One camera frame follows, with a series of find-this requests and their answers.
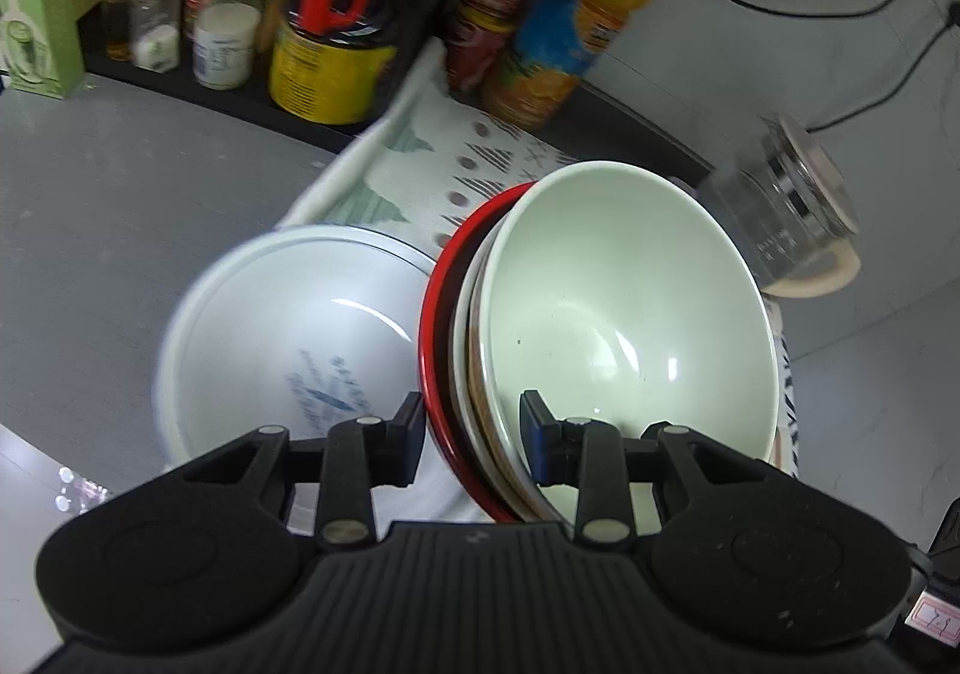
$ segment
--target black device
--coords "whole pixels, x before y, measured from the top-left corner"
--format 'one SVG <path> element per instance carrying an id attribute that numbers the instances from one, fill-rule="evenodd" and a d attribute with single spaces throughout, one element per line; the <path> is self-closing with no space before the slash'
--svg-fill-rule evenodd
<path id="1" fill-rule="evenodd" d="M 265 425 L 71 520 L 37 558 L 64 638 L 37 672 L 912 670 L 885 639 L 934 569 L 877 520 L 683 426 L 558 423 L 533 391 L 520 423 L 536 482 L 580 490 L 569 530 L 378 541 L 370 490 L 413 481 L 418 394 L 325 439 Z M 303 482 L 312 537 L 284 522 Z M 630 482 L 659 533 L 635 532 Z"/>

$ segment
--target yellow label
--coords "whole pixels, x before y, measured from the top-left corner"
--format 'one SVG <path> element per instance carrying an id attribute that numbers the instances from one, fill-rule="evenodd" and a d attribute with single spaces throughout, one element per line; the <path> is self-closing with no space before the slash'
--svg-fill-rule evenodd
<path id="1" fill-rule="evenodd" d="M 344 49 L 301 38 L 280 27 L 270 66 L 270 94 L 282 109 L 324 125 L 361 121 L 395 46 Z"/>

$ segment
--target sauce bottle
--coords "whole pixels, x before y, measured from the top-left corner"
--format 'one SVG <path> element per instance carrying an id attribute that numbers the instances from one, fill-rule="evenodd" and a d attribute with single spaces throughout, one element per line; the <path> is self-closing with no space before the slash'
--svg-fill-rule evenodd
<path id="1" fill-rule="evenodd" d="M 538 129 L 648 0 L 536 0 L 483 85 L 488 112 Z"/>
<path id="2" fill-rule="evenodd" d="M 412 1 L 288 0 L 270 69 L 272 99 L 312 122 L 362 121 Z"/>

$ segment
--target screw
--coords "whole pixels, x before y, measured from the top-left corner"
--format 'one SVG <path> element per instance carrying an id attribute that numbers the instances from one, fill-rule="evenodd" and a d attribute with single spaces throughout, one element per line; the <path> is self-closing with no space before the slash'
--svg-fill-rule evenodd
<path id="1" fill-rule="evenodd" d="M 331 519 L 320 529 L 329 544 L 355 544 L 370 535 L 370 529 L 359 519 Z"/>
<path id="2" fill-rule="evenodd" d="M 594 543 L 616 544 L 630 535 L 630 526 L 619 519 L 602 516 L 584 524 L 583 535 Z"/>

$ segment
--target cardboard box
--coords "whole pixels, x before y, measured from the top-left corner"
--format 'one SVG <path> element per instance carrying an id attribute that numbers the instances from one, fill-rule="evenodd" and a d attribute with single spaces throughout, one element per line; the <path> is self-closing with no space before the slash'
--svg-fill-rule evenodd
<path id="1" fill-rule="evenodd" d="M 0 0 L 0 58 L 11 85 L 66 97 L 83 78 L 72 0 Z"/>

